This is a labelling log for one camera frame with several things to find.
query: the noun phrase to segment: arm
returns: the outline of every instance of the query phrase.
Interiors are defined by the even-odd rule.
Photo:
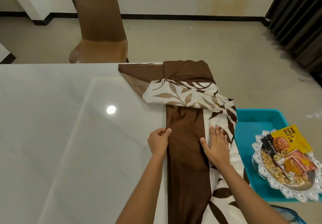
[[[227,135],[219,126],[210,127],[211,146],[207,145],[204,138],[200,139],[203,150],[209,161],[216,166],[225,179],[232,195],[237,202],[248,224],[289,224],[276,210],[244,181],[230,165]]]
[[[171,129],[157,129],[147,142],[152,157],[115,224],[152,224],[158,200],[163,161]]]

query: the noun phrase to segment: floor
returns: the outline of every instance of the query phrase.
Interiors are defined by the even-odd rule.
[[[123,20],[130,62],[204,60],[221,94],[238,108],[276,108],[296,124],[322,161],[322,88],[256,22]],[[35,26],[26,18],[0,18],[0,43],[16,64],[68,63],[81,39],[78,19]],[[322,203],[275,203],[296,210],[308,224],[322,219]]]

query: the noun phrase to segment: silver plate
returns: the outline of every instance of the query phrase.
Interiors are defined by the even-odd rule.
[[[263,148],[261,139],[275,131],[275,129],[271,132],[264,130],[262,135],[255,136],[256,142],[252,144],[252,147],[255,151],[253,154],[253,159],[258,164],[258,173],[267,179],[272,188],[281,190],[287,199],[296,198],[301,203],[305,203],[308,201],[308,199],[319,201],[319,194],[322,194],[322,164],[316,160],[312,152],[308,153],[307,156],[314,162],[314,164],[317,166],[317,169],[308,175],[309,181],[301,185],[281,184],[266,169],[261,155],[261,149]]]

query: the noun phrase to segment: leaf print fabric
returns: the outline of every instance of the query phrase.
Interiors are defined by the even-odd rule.
[[[168,139],[168,223],[246,223],[235,199],[199,144],[209,141],[209,126],[227,135],[230,161],[247,175],[235,142],[234,100],[220,95],[204,61],[165,61],[163,64],[119,64],[119,72],[147,104],[166,105]]]

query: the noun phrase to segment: table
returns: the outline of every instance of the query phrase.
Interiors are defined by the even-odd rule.
[[[114,223],[166,119],[116,63],[2,65],[0,108],[1,223]],[[155,223],[167,223],[166,169]]]

